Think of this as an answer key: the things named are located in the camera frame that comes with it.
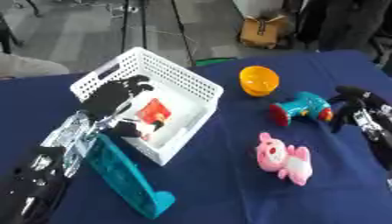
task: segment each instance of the teddy bear ear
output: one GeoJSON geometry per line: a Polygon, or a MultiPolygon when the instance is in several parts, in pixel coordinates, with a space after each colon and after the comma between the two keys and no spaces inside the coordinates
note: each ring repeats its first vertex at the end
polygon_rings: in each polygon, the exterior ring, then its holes
{"type": "Polygon", "coordinates": [[[260,133],[259,138],[260,138],[260,141],[266,141],[266,140],[271,139],[271,135],[267,132],[263,132],[263,133],[260,133]]]}

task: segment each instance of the robotic hand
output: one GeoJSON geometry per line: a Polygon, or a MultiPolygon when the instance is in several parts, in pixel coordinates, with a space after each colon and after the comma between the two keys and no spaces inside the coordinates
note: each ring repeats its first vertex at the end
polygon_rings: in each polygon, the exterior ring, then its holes
{"type": "MultiPolygon", "coordinates": [[[[360,127],[370,149],[382,167],[392,174],[392,107],[380,96],[357,87],[336,87],[339,95],[331,104],[345,105],[332,119],[332,132],[339,132],[344,124],[360,127]]],[[[392,175],[388,179],[392,189],[392,175]]]]}
{"type": "Polygon", "coordinates": [[[29,158],[0,179],[1,224],[45,224],[60,204],[98,133],[140,137],[136,125],[118,121],[131,106],[129,98],[153,87],[142,75],[100,87],[29,158]]]}

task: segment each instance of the yellow bowl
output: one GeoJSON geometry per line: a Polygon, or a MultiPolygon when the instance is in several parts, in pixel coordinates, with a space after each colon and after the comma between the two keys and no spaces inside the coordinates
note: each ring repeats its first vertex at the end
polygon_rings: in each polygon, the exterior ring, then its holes
{"type": "Polygon", "coordinates": [[[279,86],[279,76],[264,66],[248,66],[240,72],[240,83],[247,94],[261,97],[279,86]]]}

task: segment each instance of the blue toy drill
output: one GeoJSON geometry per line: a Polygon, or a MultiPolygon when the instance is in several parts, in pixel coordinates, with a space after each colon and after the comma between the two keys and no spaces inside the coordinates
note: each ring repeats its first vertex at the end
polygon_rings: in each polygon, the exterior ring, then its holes
{"type": "Polygon", "coordinates": [[[320,96],[299,92],[295,98],[295,101],[274,103],[269,106],[269,111],[277,124],[289,126],[293,116],[309,116],[326,122],[332,120],[331,105],[320,96]]]}

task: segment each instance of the blue tablecloth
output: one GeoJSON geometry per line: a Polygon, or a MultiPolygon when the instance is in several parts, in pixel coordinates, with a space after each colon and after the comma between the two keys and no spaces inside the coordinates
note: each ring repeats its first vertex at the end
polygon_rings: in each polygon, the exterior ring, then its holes
{"type": "MultiPolygon", "coordinates": [[[[386,172],[373,158],[355,127],[333,135],[321,122],[294,121],[276,126],[268,116],[272,102],[297,91],[329,98],[336,85],[375,91],[392,102],[392,81],[362,54],[342,51],[293,53],[200,67],[198,73],[225,88],[217,112],[165,167],[153,164],[120,139],[114,139],[156,190],[171,191],[177,202],[156,220],[128,207],[85,164],[53,216],[56,224],[125,223],[390,223],[392,197],[386,172]],[[239,86],[238,73],[262,65],[281,77],[272,95],[254,99],[239,86]],[[311,149],[314,173],[305,187],[281,181],[256,165],[258,134],[268,131],[287,144],[311,149]]],[[[0,174],[29,147],[39,144],[70,116],[78,102],[68,87],[76,76],[0,82],[0,174]]]]}

